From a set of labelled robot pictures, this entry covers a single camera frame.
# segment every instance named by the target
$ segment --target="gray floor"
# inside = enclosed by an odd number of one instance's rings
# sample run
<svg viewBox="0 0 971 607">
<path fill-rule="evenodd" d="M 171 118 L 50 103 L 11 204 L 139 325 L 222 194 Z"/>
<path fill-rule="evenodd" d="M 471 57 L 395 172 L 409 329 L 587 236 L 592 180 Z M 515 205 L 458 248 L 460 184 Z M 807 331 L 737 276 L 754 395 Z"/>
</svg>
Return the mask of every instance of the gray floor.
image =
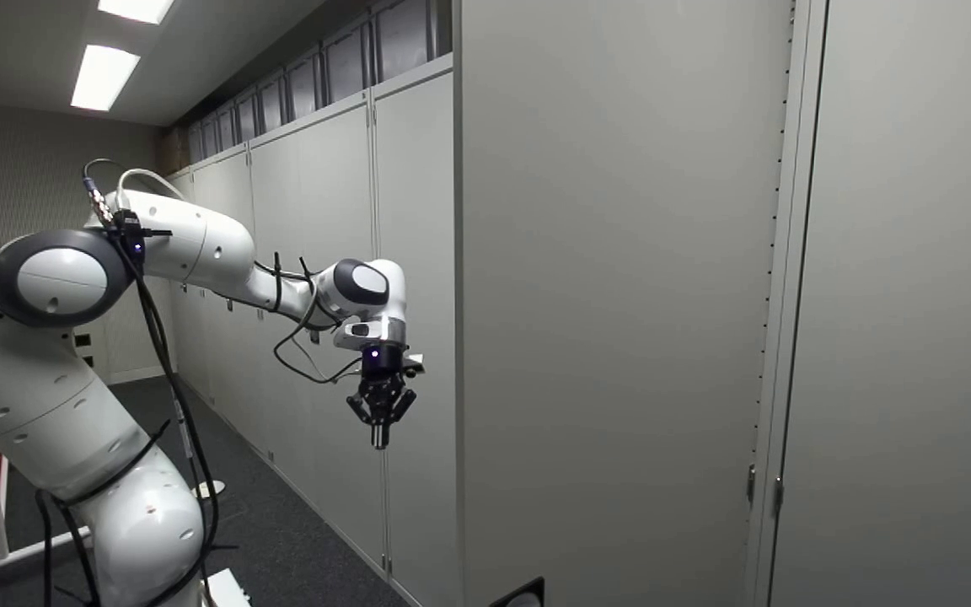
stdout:
<svg viewBox="0 0 971 607">
<path fill-rule="evenodd" d="M 113 395 L 146 424 L 159 427 L 171 413 L 166 380 L 122 386 Z M 219 497 L 219 549 L 208 571 L 234 571 L 251 607 L 403 607 L 403 599 L 300 499 L 273 477 L 251 449 L 208 409 L 192 409 L 213 472 L 229 484 Z M 169 432 L 161 449 L 180 456 Z M 11 542 L 41 541 L 34 494 L 11 485 Z M 71 549 L 58 549 L 55 603 L 80 603 L 80 567 Z M 0 575 L 0 607 L 41 607 L 41 557 Z"/>
</svg>

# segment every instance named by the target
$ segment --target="white robotic arm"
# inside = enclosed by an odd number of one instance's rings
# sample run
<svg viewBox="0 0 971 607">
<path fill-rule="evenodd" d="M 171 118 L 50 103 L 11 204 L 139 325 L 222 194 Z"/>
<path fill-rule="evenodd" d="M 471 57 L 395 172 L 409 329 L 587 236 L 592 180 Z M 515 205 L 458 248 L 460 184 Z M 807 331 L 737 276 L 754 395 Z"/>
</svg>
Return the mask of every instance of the white robotic arm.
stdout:
<svg viewBox="0 0 971 607">
<path fill-rule="evenodd" d="M 264 308 L 360 356 L 349 413 L 388 444 L 410 409 L 403 275 L 339 259 L 318 276 L 251 263 L 250 232 L 202 205 L 116 190 L 92 228 L 34 232 L 0 250 L 0 451 L 92 528 L 107 607 L 199 607 L 202 517 L 176 465 L 74 356 L 71 329 L 102 316 L 140 275 Z"/>
</svg>

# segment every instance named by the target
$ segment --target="fluorescent light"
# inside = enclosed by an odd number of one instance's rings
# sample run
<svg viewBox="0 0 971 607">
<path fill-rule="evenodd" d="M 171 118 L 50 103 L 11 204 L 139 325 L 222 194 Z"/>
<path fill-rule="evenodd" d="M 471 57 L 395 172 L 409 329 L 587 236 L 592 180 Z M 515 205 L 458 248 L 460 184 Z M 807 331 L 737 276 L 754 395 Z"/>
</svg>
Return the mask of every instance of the fluorescent light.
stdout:
<svg viewBox="0 0 971 607">
<path fill-rule="evenodd" d="M 159 23 L 176 0 L 102 0 L 105 15 Z"/>
<path fill-rule="evenodd" d="M 139 55 L 86 45 L 71 104 L 107 112 L 133 69 Z"/>
</svg>

